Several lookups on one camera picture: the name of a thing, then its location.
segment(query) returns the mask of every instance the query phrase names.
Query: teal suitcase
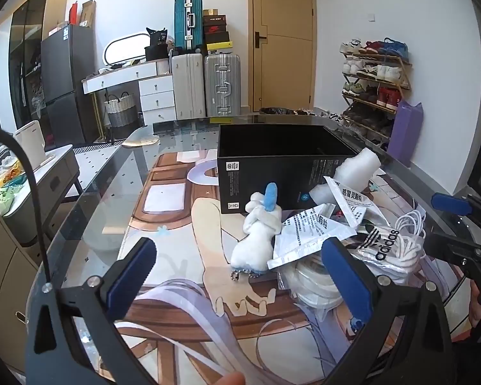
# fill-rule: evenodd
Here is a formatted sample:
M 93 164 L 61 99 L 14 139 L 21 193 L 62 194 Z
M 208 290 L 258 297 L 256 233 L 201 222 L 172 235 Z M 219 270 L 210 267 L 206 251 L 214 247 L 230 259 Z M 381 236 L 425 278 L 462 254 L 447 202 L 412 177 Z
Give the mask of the teal suitcase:
M 196 51 L 203 41 L 202 0 L 175 0 L 175 46 Z

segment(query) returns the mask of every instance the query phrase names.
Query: plush toy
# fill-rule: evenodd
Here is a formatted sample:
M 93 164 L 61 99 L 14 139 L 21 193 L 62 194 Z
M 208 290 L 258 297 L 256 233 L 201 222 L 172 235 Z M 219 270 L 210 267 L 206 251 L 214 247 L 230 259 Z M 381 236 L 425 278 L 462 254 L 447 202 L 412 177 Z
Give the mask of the plush toy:
M 230 261 L 232 279 L 238 280 L 241 272 L 256 277 L 269 270 L 267 261 L 273 257 L 271 240 L 282 231 L 282 209 L 276 204 L 276 198 L 277 187 L 271 182 L 265 195 L 255 192 L 246 204 L 249 214 L 242 231 L 247 236 L 233 249 Z

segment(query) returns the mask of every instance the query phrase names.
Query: metal screw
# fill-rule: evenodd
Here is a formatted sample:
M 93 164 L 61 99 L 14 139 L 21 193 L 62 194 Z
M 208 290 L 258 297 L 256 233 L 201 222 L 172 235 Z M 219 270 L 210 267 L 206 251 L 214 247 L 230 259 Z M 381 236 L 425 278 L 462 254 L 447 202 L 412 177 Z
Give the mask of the metal screw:
M 426 289 L 431 292 L 436 291 L 436 284 L 432 281 L 426 281 Z
M 98 285 L 100 285 L 100 282 L 101 282 L 101 278 L 97 276 L 92 276 L 87 279 L 87 284 L 91 288 L 97 287 Z
M 380 284 L 382 287 L 388 287 L 390 285 L 390 278 L 385 275 L 380 275 L 377 278 L 378 284 Z
M 50 282 L 47 282 L 45 285 L 41 287 L 41 291 L 43 291 L 43 293 L 45 294 L 49 293 L 52 289 L 53 287 L 52 287 L 52 284 L 50 284 Z

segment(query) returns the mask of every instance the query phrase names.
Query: refrigerator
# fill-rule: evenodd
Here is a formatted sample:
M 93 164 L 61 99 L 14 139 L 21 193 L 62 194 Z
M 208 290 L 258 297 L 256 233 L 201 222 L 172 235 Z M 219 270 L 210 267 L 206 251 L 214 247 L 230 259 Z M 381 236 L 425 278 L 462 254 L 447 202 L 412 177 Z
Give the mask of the refrigerator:
M 98 138 L 91 95 L 82 80 L 96 72 L 91 28 L 70 24 L 41 42 L 42 82 L 55 146 L 84 146 Z

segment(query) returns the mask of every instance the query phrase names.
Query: blue sneaker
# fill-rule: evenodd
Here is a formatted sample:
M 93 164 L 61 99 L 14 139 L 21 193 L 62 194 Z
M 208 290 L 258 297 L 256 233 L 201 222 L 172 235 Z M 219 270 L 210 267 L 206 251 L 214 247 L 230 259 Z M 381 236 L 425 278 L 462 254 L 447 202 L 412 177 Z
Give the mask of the blue sneaker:
M 408 46 L 406 46 L 406 44 L 403 42 L 390 39 L 389 37 L 385 38 L 383 47 L 378 49 L 377 52 L 380 55 L 399 56 L 399 58 L 401 58 L 404 62 L 409 61 Z

